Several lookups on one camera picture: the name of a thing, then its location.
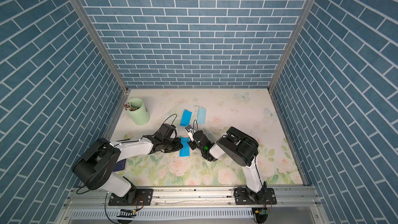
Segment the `blue paper sheet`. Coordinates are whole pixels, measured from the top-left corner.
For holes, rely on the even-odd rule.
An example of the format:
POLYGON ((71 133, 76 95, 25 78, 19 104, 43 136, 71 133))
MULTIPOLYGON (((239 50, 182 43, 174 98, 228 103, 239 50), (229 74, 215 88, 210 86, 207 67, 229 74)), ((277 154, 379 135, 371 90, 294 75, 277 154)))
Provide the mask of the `blue paper sheet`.
POLYGON ((179 156, 180 157, 188 157, 190 155, 190 146, 188 142, 190 141, 189 138, 184 138, 181 137, 181 144, 183 145, 183 148, 179 151, 179 156))
POLYGON ((188 126, 190 124, 191 116, 192 116, 191 111, 184 110, 182 117, 181 117, 180 126, 182 126, 182 127, 188 126))

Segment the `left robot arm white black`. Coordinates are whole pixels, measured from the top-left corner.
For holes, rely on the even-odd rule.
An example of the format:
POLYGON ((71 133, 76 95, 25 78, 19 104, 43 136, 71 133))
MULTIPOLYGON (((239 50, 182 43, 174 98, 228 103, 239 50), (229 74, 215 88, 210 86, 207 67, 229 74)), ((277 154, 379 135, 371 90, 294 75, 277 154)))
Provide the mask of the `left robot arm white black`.
POLYGON ((139 140, 110 142, 97 139, 78 158, 72 172, 89 190, 105 190, 117 197, 129 195, 135 187, 128 179, 114 172, 119 161, 156 152, 171 153, 183 148, 176 127, 163 123, 152 135, 144 135, 139 140))

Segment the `light blue square paper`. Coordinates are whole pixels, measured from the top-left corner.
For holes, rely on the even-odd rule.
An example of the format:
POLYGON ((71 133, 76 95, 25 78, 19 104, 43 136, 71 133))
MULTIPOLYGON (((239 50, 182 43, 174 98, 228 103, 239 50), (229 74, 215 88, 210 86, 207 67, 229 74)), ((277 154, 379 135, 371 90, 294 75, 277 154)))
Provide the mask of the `light blue square paper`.
POLYGON ((206 123, 206 114, 207 110, 203 107, 199 107, 198 114, 197 114, 197 122, 198 124, 205 124, 206 123))

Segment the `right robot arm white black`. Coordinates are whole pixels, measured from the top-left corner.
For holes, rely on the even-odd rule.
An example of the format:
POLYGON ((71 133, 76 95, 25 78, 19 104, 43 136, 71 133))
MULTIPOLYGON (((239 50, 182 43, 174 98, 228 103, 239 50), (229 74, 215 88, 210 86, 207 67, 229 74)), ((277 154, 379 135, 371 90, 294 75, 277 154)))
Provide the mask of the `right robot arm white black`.
POLYGON ((197 148, 204 159, 213 162, 226 154, 243 168, 246 196, 251 202, 260 204, 265 200, 266 183, 257 167, 259 144, 255 139, 235 127, 230 127, 219 140, 212 143, 201 130, 195 131, 190 125, 185 130, 190 139, 190 148, 197 148))

